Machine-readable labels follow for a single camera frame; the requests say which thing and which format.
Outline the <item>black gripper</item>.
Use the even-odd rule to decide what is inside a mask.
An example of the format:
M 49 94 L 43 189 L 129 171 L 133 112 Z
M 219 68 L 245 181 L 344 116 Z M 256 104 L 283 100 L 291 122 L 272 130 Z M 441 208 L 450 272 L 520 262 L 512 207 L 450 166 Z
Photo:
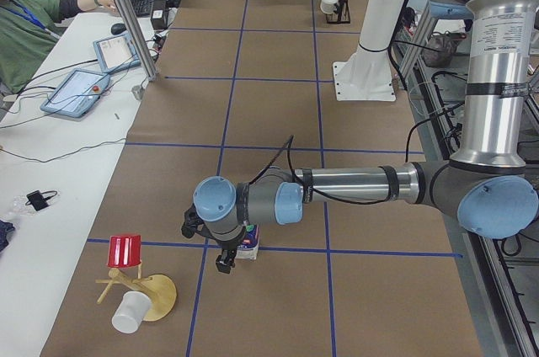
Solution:
M 230 274 L 235 267 L 237 248 L 242 244 L 246 232 L 240 232 L 233 239 L 221 240 L 215 234 L 211 238 L 220 246 L 221 255 L 216 258 L 216 267 L 220 273 Z

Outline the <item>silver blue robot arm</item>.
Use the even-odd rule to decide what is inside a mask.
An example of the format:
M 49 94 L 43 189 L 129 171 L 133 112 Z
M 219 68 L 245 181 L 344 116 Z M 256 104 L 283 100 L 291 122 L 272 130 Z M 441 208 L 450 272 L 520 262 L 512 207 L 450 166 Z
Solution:
M 220 246 L 219 271 L 231 271 L 249 226 L 299 222 L 304 205 L 318 200 L 428 205 L 491 239 L 514 236 L 534 220 L 538 195 L 523 176 L 526 165 L 517 141 L 530 92 L 526 69 L 538 0 L 430 0 L 430 7 L 438 19 L 472 21 L 459 149 L 446 161 L 399 168 L 269 164 L 247 183 L 206 178 L 195 189 L 181 231 Z

